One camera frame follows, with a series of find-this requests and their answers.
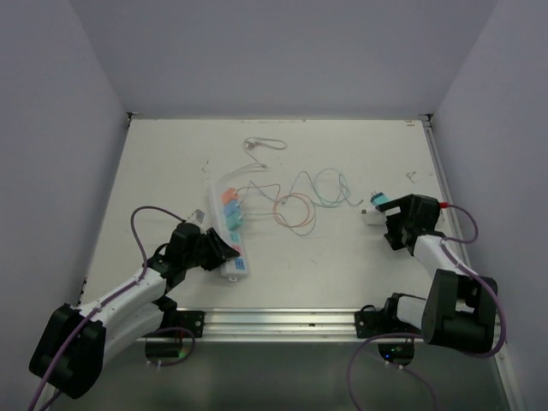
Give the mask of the white power strip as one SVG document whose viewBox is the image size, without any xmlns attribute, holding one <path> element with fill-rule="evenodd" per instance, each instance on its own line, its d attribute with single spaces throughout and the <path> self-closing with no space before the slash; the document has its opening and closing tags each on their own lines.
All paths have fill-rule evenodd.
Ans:
<svg viewBox="0 0 548 411">
<path fill-rule="evenodd" d="M 220 274 L 222 277 L 227 278 L 231 282 L 237 282 L 238 280 L 247 277 L 250 274 L 250 269 L 242 231 L 243 225 L 237 230 L 228 230 L 226 226 L 226 217 L 223 214 L 224 204 L 222 203 L 221 195 L 227 189 L 228 187 L 220 182 L 212 183 L 210 185 L 208 200 L 211 212 L 211 224 L 213 228 L 225 242 L 235 249 L 238 249 L 241 253 L 237 258 L 224 264 L 220 268 Z"/>
</svg>

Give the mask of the teal charger plug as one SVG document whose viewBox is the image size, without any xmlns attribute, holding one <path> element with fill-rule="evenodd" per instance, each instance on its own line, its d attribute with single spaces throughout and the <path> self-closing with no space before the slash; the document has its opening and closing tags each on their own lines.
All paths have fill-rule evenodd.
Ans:
<svg viewBox="0 0 548 411">
<path fill-rule="evenodd" d="M 389 198 L 383 192 L 375 192 L 370 198 L 370 203 L 374 207 L 381 206 L 382 204 L 385 204 L 389 201 Z"/>
</svg>

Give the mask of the white 80W charger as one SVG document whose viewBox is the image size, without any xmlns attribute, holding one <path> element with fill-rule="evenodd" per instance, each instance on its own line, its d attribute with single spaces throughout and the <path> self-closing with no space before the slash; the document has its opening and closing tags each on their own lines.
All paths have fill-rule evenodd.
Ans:
<svg viewBox="0 0 548 411">
<path fill-rule="evenodd" d="M 382 226 L 385 225 L 386 216 L 375 207 L 367 207 L 360 212 L 366 225 Z"/>
</svg>

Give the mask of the green charger plug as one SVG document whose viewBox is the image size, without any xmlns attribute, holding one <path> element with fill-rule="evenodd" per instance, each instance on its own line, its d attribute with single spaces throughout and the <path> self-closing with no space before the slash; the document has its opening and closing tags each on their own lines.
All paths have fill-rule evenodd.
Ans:
<svg viewBox="0 0 548 411">
<path fill-rule="evenodd" d="M 228 230 L 237 230 L 243 225 L 243 217 L 239 213 L 233 213 L 225 219 Z"/>
</svg>

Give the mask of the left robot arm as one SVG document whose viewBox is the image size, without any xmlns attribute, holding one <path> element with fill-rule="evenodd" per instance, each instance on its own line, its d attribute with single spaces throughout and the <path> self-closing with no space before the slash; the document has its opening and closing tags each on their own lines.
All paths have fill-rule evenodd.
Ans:
<svg viewBox="0 0 548 411">
<path fill-rule="evenodd" d="M 83 396 L 104 365 L 135 340 L 176 330 L 176 303 L 168 294 L 189 270 L 213 271 L 240 256 L 215 229 L 179 223 L 170 241 L 125 283 L 85 305 L 63 304 L 54 311 L 31 357 L 30 373 L 73 399 Z"/>
</svg>

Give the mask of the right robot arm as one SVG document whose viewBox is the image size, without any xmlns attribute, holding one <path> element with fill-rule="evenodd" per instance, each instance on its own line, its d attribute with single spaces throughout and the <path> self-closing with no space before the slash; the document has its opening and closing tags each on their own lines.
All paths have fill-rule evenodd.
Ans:
<svg viewBox="0 0 548 411">
<path fill-rule="evenodd" d="M 389 200 L 378 193 L 370 202 L 384 219 L 390 248 L 407 250 L 432 280 L 426 298 L 395 293 L 386 300 L 384 331 L 397 337 L 412 326 L 425 343 L 477 358 L 495 355 L 506 339 L 497 283 L 477 274 L 450 249 L 450 242 L 462 244 L 462 238 L 436 229 L 442 211 L 453 205 L 419 194 Z"/>
</svg>

